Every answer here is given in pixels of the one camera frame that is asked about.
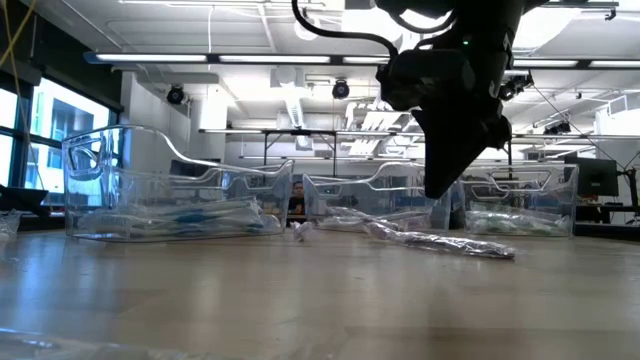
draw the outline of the desk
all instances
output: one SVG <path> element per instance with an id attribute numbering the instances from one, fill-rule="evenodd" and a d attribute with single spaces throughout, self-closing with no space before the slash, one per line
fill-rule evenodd
<path id="1" fill-rule="evenodd" d="M 20 235 L 0 250 L 0 328 L 265 359 L 303 346 L 336 360 L 640 353 L 636 245 L 514 237 L 503 240 L 519 250 L 512 262 L 290 235 L 135 245 Z M 290 358 L 309 359 L 300 355 Z"/>
<path id="2" fill-rule="evenodd" d="M 640 213 L 640 208 L 633 206 L 578 205 L 576 207 L 576 221 L 599 221 L 603 224 L 610 224 L 611 213 L 616 212 Z"/>

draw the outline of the clear plastic bin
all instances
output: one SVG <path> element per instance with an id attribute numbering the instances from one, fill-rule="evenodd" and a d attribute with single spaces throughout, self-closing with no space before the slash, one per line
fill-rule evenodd
<path id="1" fill-rule="evenodd" d="M 368 179 L 345 180 L 303 175 L 307 219 L 320 229 L 364 231 L 371 218 L 397 224 L 401 231 L 449 229 L 451 194 L 424 195 L 424 166 L 385 163 Z"/>
<path id="2" fill-rule="evenodd" d="M 578 189 L 575 165 L 470 167 L 460 182 L 468 233 L 573 234 Z"/>
<path id="3" fill-rule="evenodd" d="M 62 144 L 66 230 L 122 242 L 284 232 L 293 162 L 263 171 L 192 160 L 161 131 L 112 126 Z"/>

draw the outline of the window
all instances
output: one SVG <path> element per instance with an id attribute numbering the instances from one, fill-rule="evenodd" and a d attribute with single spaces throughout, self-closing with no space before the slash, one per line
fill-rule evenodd
<path id="1" fill-rule="evenodd" d="M 64 176 L 62 170 L 62 150 L 44 144 L 33 144 L 33 157 L 29 155 L 24 187 L 27 189 L 49 190 L 51 202 L 56 205 L 64 203 Z"/>
<path id="2" fill-rule="evenodd" d="M 44 185 L 44 189 L 49 190 L 52 203 L 62 204 L 62 141 L 69 136 L 105 127 L 110 118 L 113 116 L 108 108 L 50 80 L 42 79 L 40 86 L 33 89 L 30 129 L 31 134 L 53 142 L 32 139 L 36 160 L 34 162 L 33 157 L 28 156 L 24 187 L 42 189 Z M 42 184 L 37 176 L 36 164 Z"/>
<path id="3" fill-rule="evenodd" d="M 31 133 L 56 141 L 109 124 L 108 108 L 43 79 L 33 90 Z"/>
<path id="4" fill-rule="evenodd" d="M 13 138 L 0 135 L 0 154 L 3 160 L 0 161 L 0 184 L 9 186 L 9 172 L 11 171 L 11 154 L 13 152 Z"/>
<path id="5" fill-rule="evenodd" d="M 10 129 L 15 127 L 17 106 L 18 96 L 0 89 L 0 126 Z"/>
<path id="6" fill-rule="evenodd" d="M 13 129 L 16 124 L 18 96 L 0 89 L 0 126 Z M 0 135 L 0 184 L 9 185 L 11 171 L 11 155 L 13 154 L 13 138 L 9 133 Z"/>

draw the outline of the black robot end effector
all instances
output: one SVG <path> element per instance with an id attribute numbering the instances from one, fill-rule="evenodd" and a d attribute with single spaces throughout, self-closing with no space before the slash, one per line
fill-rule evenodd
<path id="1" fill-rule="evenodd" d="M 544 2 L 378 0 L 398 14 L 455 15 L 445 33 L 421 42 L 432 49 L 404 51 L 376 74 L 382 100 L 400 111 L 420 109 L 412 113 L 425 133 L 427 197 L 440 198 L 485 148 L 503 148 L 511 139 L 502 116 L 502 78 L 512 68 L 511 44 L 523 12 Z"/>

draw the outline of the ceiling duct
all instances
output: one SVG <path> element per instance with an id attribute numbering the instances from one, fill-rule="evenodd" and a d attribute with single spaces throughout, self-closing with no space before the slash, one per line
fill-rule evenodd
<path id="1" fill-rule="evenodd" d="M 297 88 L 304 87 L 304 74 L 302 70 L 296 69 L 293 66 L 278 66 L 275 70 L 271 71 L 271 87 L 282 87 L 291 90 L 290 94 L 287 95 L 284 100 L 291 127 L 294 129 L 306 128 L 300 95 L 296 91 Z M 296 136 L 296 150 L 313 150 L 313 140 L 307 136 Z"/>

